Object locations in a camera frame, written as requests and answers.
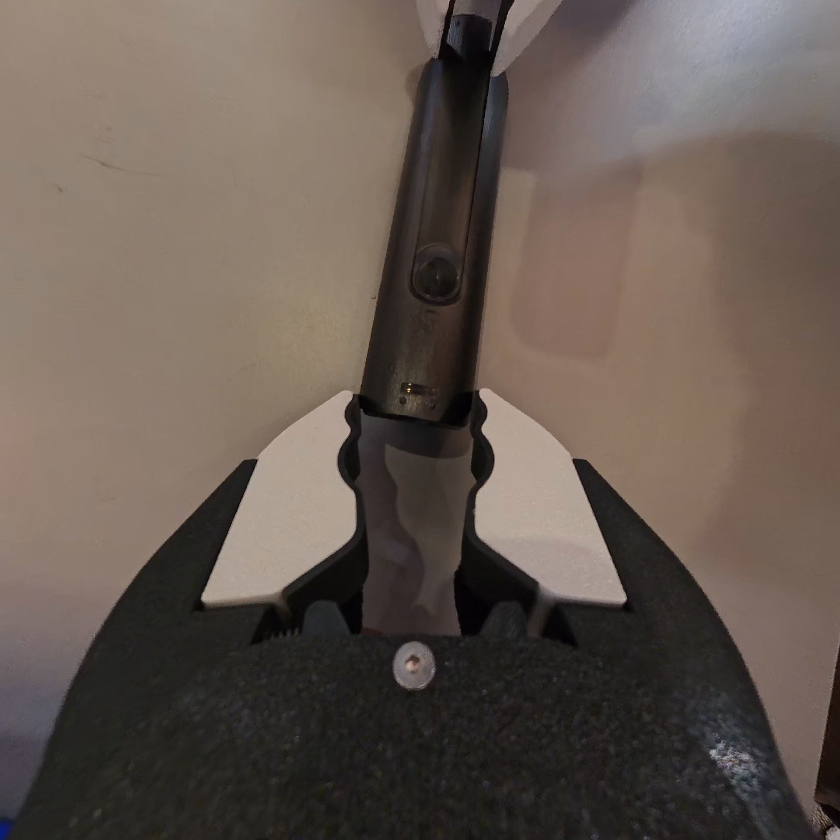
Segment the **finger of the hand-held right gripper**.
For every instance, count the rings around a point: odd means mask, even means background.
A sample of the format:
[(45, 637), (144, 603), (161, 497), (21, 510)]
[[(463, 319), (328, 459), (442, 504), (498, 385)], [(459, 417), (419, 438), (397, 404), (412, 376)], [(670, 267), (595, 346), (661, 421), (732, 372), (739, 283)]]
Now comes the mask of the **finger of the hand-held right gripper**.
[(433, 58), (443, 56), (450, 46), (449, 30), (455, 14), (456, 1), (416, 1), (416, 13), (425, 43)]
[(500, 5), (490, 53), (491, 74), (503, 73), (537, 37), (561, 1), (506, 1)]

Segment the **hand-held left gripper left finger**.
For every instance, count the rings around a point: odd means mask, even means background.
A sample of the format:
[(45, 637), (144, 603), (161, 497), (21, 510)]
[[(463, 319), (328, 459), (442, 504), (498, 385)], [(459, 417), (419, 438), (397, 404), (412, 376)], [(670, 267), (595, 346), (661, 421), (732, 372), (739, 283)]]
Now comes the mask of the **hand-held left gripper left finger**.
[(283, 430), (256, 459), (201, 602), (273, 605), (302, 628), (333, 602), (352, 634), (362, 627), (369, 573), (359, 397), (341, 391)]

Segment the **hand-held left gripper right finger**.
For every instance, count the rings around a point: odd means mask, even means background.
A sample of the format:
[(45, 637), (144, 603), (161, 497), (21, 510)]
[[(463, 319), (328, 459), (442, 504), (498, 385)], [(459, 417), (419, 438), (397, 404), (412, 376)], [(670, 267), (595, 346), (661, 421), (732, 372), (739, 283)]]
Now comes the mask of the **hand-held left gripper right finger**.
[(479, 635), (501, 603), (540, 634), (572, 637), (566, 606), (618, 611), (627, 594), (575, 459), (545, 427), (488, 388), (472, 395), (470, 474), (455, 605), (462, 635)]

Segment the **black battery cover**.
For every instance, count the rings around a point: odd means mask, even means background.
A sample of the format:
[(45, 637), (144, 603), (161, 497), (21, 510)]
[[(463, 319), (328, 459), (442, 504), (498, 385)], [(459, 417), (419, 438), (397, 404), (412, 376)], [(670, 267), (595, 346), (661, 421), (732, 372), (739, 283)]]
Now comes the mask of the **black battery cover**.
[(436, 306), (463, 283), (489, 76), (482, 64), (436, 59), (430, 86), (429, 160), (423, 184), (411, 287)]

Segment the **black remote control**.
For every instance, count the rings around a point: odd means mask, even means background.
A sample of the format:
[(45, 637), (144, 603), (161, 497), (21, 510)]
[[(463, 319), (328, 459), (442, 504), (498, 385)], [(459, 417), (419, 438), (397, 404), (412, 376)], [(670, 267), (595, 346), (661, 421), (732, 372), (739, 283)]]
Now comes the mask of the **black remote control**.
[[(359, 393), (368, 415), (451, 428), (469, 420), (508, 113), (507, 78), (490, 73), (501, 3), (457, 2), (450, 46), (419, 78)], [(447, 56), (482, 64), (489, 87), (463, 283), (453, 302), (436, 306), (415, 296), (411, 276), (429, 160), (433, 63)]]

